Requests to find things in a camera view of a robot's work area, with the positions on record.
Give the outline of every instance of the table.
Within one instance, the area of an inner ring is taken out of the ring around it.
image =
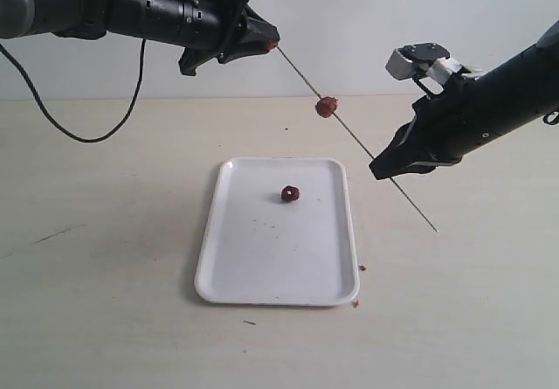
[[[378,152],[416,98],[341,98],[339,114]],[[48,102],[91,136],[127,106]],[[557,130],[534,122],[458,166],[401,177],[436,234],[313,106],[144,100],[114,138],[85,145],[32,102],[1,103],[0,387],[557,387]],[[235,156],[346,166],[367,267],[359,308],[199,299],[217,167]]]

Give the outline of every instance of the white plastic tray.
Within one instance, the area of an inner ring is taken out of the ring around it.
[[[292,185],[300,199],[281,201]],[[359,291],[345,169],[332,159],[222,165],[195,279],[208,302],[337,306]]]

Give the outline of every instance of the meatball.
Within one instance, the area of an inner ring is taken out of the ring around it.
[[[320,115],[322,118],[328,118],[338,108],[338,100],[336,98],[327,96],[326,98],[320,99],[315,108],[318,115]]]
[[[294,186],[286,186],[281,191],[281,200],[285,201],[286,203],[291,203],[292,201],[297,201],[299,199],[300,193],[299,188]]]

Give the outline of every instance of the metal skewer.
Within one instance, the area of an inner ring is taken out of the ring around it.
[[[284,53],[284,51],[278,46],[278,51],[279,53],[281,53],[281,55],[283,56],[283,58],[287,61],[287,63],[289,63],[289,66],[291,66],[293,68],[293,70],[299,75],[299,77],[302,78],[302,80],[307,84],[307,86],[313,91],[313,93],[316,95],[316,97],[318,99],[322,99],[321,94],[318,93],[318,91],[316,90],[316,88],[311,84],[310,81],[308,81],[307,77],[302,73],[302,71],[291,61],[291,59],[289,59],[289,57],[287,57],[287,55]],[[349,135],[352,136],[352,138],[357,142],[357,144],[359,144],[359,146],[365,151],[365,153],[367,153],[367,155],[372,159],[375,160],[375,156],[369,151],[369,149],[367,149],[367,147],[362,143],[361,140],[359,140],[359,138],[357,138],[357,136],[354,134],[353,131],[351,131],[351,129],[349,129],[348,125],[342,120],[342,118],[340,118],[340,116],[338,114],[334,114],[334,117],[336,120],[338,120],[338,122],[345,128],[346,131],[348,131]],[[437,227],[435,227],[435,225],[432,224],[432,222],[427,218],[427,216],[421,211],[421,209],[418,207],[418,205],[416,203],[413,202],[413,200],[410,198],[410,196],[406,193],[406,191],[404,191],[404,189],[402,188],[402,186],[400,186],[400,184],[398,182],[396,182],[396,179],[394,179],[393,177],[390,177],[389,180],[394,184],[394,186],[396,186],[396,188],[400,191],[400,193],[405,197],[405,199],[408,200],[408,202],[413,206],[413,208],[416,209],[416,211],[421,215],[421,217],[427,222],[427,224],[435,231],[438,233],[438,229]]]

